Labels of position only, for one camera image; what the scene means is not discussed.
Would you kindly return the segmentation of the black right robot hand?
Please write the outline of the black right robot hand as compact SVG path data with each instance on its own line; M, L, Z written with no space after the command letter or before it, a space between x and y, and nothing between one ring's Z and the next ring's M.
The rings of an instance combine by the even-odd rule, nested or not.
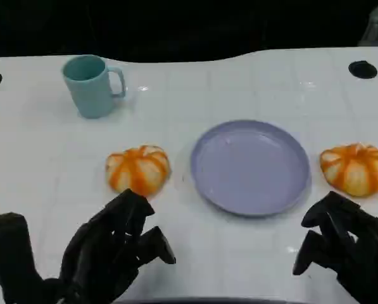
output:
M378 303L378 217L330 191L305 213L308 233L293 275L315 263L337 274L337 281L359 303Z

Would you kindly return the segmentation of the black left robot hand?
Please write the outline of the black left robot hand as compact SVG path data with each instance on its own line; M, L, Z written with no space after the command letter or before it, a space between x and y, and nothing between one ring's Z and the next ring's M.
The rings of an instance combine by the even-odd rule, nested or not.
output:
M113 303L143 265L157 258L175 264L161 229L144 230L152 215L147 198L127 189L81 225L63 254L59 303Z

